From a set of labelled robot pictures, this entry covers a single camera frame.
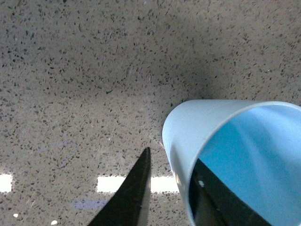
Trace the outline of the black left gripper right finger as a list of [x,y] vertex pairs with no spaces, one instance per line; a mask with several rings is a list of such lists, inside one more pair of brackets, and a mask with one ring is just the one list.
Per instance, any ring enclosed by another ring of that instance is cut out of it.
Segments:
[[189,204],[197,226],[269,226],[270,223],[238,198],[201,160],[189,186]]

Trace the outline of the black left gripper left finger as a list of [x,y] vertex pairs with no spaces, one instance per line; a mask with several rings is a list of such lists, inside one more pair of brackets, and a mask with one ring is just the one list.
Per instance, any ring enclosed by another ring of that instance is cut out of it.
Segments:
[[151,194],[151,150],[146,147],[129,174],[89,223],[90,226],[146,226]]

